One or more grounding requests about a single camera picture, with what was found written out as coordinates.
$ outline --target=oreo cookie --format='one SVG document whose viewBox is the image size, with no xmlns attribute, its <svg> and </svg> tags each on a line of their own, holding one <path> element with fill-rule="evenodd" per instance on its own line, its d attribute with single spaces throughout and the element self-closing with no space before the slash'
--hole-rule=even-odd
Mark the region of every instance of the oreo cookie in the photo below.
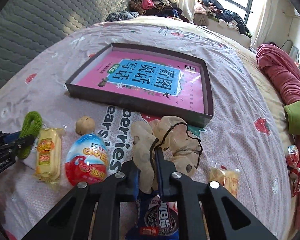
<svg viewBox="0 0 300 240">
<path fill-rule="evenodd" d="M 127 240 L 179 239 L 179 220 L 176 202 L 162 202 L 157 192 L 140 192 L 136 201 L 138 221 L 125 236 Z"/>
</svg>

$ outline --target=gray mattress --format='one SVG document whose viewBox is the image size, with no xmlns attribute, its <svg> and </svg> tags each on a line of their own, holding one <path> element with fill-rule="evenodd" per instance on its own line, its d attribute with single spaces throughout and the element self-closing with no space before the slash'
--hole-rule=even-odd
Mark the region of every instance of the gray mattress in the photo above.
<svg viewBox="0 0 300 240">
<path fill-rule="evenodd" d="M 49 46 L 127 7 L 128 0 L 9 0 L 0 13 L 0 88 Z"/>
</svg>

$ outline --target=bedsheet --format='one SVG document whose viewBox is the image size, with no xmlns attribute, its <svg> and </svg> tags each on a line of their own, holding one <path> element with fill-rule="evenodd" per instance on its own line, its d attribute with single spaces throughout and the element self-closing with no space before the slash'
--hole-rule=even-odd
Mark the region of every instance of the bedsheet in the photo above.
<svg viewBox="0 0 300 240">
<path fill-rule="evenodd" d="M 109 106 L 69 97 L 64 82 L 90 54 L 111 42 L 158 46 L 206 61 L 215 114 L 204 130 L 194 130 L 204 149 L 194 179 L 207 182 L 209 166 L 214 162 L 229 169 L 239 168 L 239 201 L 278 239 L 286 239 L 294 207 L 285 150 L 292 142 L 281 115 L 280 97 L 257 69 L 253 53 L 198 26 L 160 17 L 105 22 L 76 32 L 38 55 L 0 90 L 0 130 L 19 130 L 28 111 L 39 111 L 46 127 L 67 129 L 62 141 L 63 168 L 57 191 L 32 177 L 31 158 L 26 165 L 17 162 L 0 175 L 0 213 L 5 229 L 21 239 L 71 189 L 64 161 L 69 147 L 78 138 L 74 126 L 79 117 L 89 115 L 95 119 L 96 132 L 110 143 L 110 155 L 123 122 L 151 119 L 119 107 L 113 112 Z M 266 119 L 269 131 L 260 132 L 260 118 Z M 132 138 L 128 137 L 125 144 L 130 146 Z M 110 173 L 131 158 L 129 147 L 123 151 L 121 159 L 111 156 Z M 121 239 L 135 222 L 133 210 L 132 203 L 122 204 Z"/>
</svg>

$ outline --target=kinder joy egg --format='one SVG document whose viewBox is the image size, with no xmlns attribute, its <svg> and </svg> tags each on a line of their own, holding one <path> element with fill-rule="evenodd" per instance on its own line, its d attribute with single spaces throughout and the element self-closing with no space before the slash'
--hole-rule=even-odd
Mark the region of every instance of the kinder joy egg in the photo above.
<svg viewBox="0 0 300 240">
<path fill-rule="evenodd" d="M 104 181 L 108 166 L 104 141 L 94 133 L 80 137 L 70 148 L 65 161 L 66 175 L 73 186 L 80 181 L 89 184 Z"/>
</svg>

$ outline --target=green hair tie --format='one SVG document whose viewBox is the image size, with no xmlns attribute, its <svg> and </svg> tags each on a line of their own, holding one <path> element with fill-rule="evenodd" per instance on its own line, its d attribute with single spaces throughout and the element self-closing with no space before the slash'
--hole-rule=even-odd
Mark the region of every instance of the green hair tie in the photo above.
<svg viewBox="0 0 300 240">
<path fill-rule="evenodd" d="M 22 130 L 19 138 L 33 135 L 36 138 L 39 135 L 42 127 L 42 117 L 38 112 L 29 112 L 23 122 Z M 32 146 L 28 146 L 24 149 L 19 150 L 17 156 L 19 159 L 25 159 L 29 156 Z"/>
</svg>

